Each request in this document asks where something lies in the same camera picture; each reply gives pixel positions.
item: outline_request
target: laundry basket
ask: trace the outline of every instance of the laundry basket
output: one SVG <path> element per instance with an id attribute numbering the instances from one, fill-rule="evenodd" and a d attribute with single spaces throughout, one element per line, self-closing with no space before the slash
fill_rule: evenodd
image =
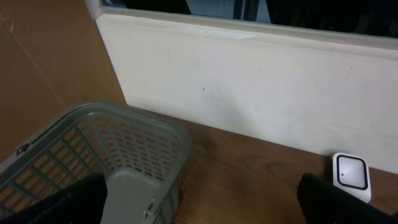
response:
<path id="1" fill-rule="evenodd" d="M 191 141 L 183 125 L 137 108 L 78 105 L 0 165 L 0 218 L 101 172 L 108 188 L 101 223 L 170 224 Z"/>

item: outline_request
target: brown cardboard panel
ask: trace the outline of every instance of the brown cardboard panel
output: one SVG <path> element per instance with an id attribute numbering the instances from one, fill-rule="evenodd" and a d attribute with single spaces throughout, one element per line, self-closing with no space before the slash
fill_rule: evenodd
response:
<path id="1" fill-rule="evenodd" d="M 0 162 L 63 110 L 4 27 L 0 27 Z"/>
<path id="2" fill-rule="evenodd" d="M 84 1 L 3 0 L 0 13 L 14 21 L 14 35 L 63 105 L 125 102 Z"/>

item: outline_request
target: basket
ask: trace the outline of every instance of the basket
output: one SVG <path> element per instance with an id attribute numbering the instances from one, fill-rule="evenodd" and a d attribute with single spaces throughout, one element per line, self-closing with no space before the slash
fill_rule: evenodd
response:
<path id="1" fill-rule="evenodd" d="M 191 146 L 174 121 L 103 101 L 80 104 L 0 165 L 0 218 L 101 172 L 108 188 L 101 223 L 170 224 Z"/>

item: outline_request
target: basket bottom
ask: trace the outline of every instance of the basket bottom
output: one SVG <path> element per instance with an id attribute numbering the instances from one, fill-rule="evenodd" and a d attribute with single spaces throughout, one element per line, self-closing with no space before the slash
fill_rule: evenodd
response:
<path id="1" fill-rule="evenodd" d="M 122 168 L 106 179 L 106 198 L 101 224 L 141 223 L 162 182 L 136 170 Z"/>

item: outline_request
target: black square outline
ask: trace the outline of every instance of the black square outline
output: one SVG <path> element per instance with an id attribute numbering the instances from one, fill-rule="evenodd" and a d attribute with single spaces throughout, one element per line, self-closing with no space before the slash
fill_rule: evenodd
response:
<path id="1" fill-rule="evenodd" d="M 363 173 L 364 173 L 364 176 L 365 176 L 365 186 L 364 187 L 356 187 L 356 186 L 352 186 L 352 185 L 341 183 L 341 181 L 340 181 L 340 171 L 339 171 L 339 165 L 338 165 L 338 161 L 339 161 L 340 157 L 345 157 L 345 158 L 349 158 L 349 159 L 356 159 L 356 160 L 359 160 L 359 161 L 362 162 L 362 164 L 363 164 Z M 336 158 L 336 165 L 337 165 L 337 173 L 336 173 L 337 174 L 337 181 L 339 182 L 339 184 L 341 184 L 342 186 L 345 186 L 345 187 L 351 187 L 351 188 L 359 189 L 359 190 L 368 189 L 368 173 L 366 172 L 366 163 L 365 163 L 365 161 L 363 161 L 363 159 L 360 159 L 360 158 L 357 158 L 357 157 L 352 157 L 352 156 L 339 155 Z"/>

